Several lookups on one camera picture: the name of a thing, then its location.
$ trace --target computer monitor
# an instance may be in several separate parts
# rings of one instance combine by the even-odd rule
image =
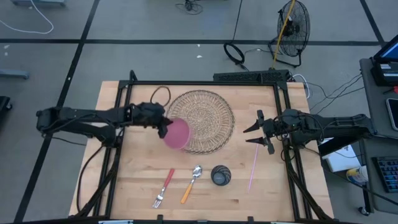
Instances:
[[[378,63],[398,62],[398,35],[388,42],[373,58]]]

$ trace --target wicker plate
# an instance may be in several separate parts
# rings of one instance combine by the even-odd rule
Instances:
[[[188,91],[177,97],[167,117],[184,119],[191,131],[191,140],[183,148],[192,154],[209,154],[221,149],[234,129],[234,115],[228,103],[216,93],[205,90]]]

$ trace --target keyboard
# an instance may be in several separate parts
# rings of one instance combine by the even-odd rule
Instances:
[[[286,82],[290,75],[288,70],[268,70],[255,72],[215,73],[213,80],[218,82]]]
[[[388,193],[398,192],[398,157],[373,157],[384,190]]]

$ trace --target fan stand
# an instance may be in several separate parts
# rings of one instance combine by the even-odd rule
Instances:
[[[274,43],[274,42],[276,42],[277,41],[277,39],[278,39],[278,37],[275,37],[274,39],[272,39],[269,43],[268,43],[268,48],[269,48],[269,51],[271,52],[271,55],[272,55],[272,59],[275,59],[275,53],[274,53],[274,51],[272,50],[272,44]],[[294,64],[292,64],[292,63],[288,63],[288,62],[284,62],[284,61],[282,61],[282,60],[276,60],[277,62],[280,62],[280,63],[284,63],[285,65],[290,65],[290,66],[292,66],[292,67],[294,67],[294,68],[297,68],[298,66],[300,66],[301,65],[301,50],[297,50],[297,55],[298,55],[298,65],[294,65]]]

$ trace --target electric fan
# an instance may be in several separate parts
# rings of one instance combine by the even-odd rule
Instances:
[[[289,9],[292,3],[294,5],[289,14]],[[278,59],[276,59],[276,61],[293,66],[294,68],[298,67],[301,65],[301,53],[305,49],[305,46],[307,46],[308,39],[310,38],[310,15],[308,14],[307,8],[304,4],[299,1],[289,1],[278,13],[278,35],[280,34],[287,17],[287,23],[282,31],[282,37],[280,39],[280,50],[283,54],[290,57],[298,56],[299,63],[298,65],[294,65]],[[273,57],[276,57],[276,55],[273,52],[271,45],[277,41],[278,38],[279,36],[268,43],[269,50]]]

